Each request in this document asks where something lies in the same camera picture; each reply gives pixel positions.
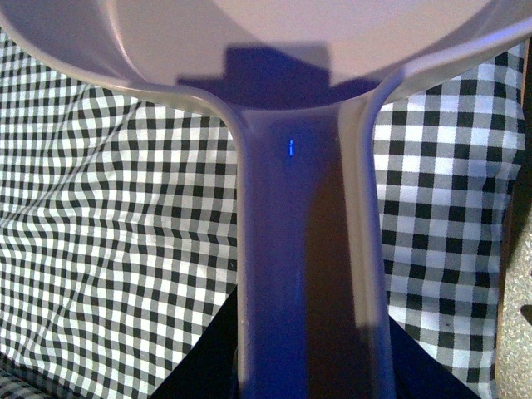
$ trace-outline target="gingham tablecloth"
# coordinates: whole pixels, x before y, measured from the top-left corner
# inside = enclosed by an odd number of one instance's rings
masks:
[[[523,52],[386,106],[375,130],[390,314],[484,398]],[[148,397],[235,285],[230,133],[3,32],[0,62],[0,397]]]

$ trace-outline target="white plastic funnel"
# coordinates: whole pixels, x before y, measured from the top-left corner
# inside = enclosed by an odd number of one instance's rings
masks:
[[[59,71],[228,124],[242,397],[394,397],[375,116],[526,38],[530,0],[2,0],[0,24]]]

